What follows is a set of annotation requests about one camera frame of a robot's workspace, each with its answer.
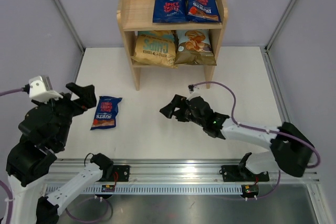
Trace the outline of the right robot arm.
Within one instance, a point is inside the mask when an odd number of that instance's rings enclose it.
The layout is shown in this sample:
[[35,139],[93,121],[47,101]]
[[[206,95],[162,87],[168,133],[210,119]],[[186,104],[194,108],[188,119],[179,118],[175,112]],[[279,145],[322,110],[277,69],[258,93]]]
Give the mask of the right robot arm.
[[186,98],[175,95],[160,109],[166,118],[193,122],[212,138],[238,140],[266,149],[259,154],[247,153],[237,166],[243,180],[272,170],[281,170],[292,177],[302,177],[313,154],[313,144],[289,122],[279,127],[242,125],[229,115],[215,112],[199,95]]

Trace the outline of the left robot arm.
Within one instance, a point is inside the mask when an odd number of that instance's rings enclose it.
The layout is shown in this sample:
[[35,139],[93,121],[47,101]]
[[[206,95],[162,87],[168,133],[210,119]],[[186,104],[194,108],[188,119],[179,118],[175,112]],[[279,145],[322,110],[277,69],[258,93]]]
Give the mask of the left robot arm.
[[93,85],[66,84],[69,93],[58,93],[40,81],[23,88],[35,107],[18,128],[19,143],[7,157],[9,186],[6,214],[2,223],[57,223],[67,206],[89,185],[113,176],[113,161],[94,154],[90,163],[69,182],[48,196],[41,196],[43,184],[56,154],[64,151],[72,119],[97,105]]

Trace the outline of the light blue cassava chips bag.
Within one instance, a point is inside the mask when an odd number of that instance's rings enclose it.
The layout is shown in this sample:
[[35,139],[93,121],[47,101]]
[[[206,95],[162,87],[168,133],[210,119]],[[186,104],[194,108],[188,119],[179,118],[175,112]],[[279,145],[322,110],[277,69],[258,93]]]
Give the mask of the light blue cassava chips bag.
[[177,30],[176,35],[176,65],[216,65],[207,29]]

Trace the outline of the yellow kettle chips bag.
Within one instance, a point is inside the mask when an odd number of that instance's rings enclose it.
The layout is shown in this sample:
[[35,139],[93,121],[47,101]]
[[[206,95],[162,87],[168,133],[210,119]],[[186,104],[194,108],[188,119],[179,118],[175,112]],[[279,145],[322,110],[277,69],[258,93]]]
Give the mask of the yellow kettle chips bag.
[[138,31],[134,61],[159,67],[176,68],[175,37],[171,30]]

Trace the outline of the blue Burts bag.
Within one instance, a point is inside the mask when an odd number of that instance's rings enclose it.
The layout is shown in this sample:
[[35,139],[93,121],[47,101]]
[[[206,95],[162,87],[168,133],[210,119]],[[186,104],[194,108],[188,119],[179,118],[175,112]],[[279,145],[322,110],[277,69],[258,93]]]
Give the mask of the blue Burts bag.
[[186,17],[196,23],[220,23],[216,0],[187,0]]
[[119,113],[118,105],[122,98],[100,96],[91,125],[91,130],[112,129],[117,126],[116,117]]
[[154,23],[185,23],[186,0],[155,0],[153,18]]

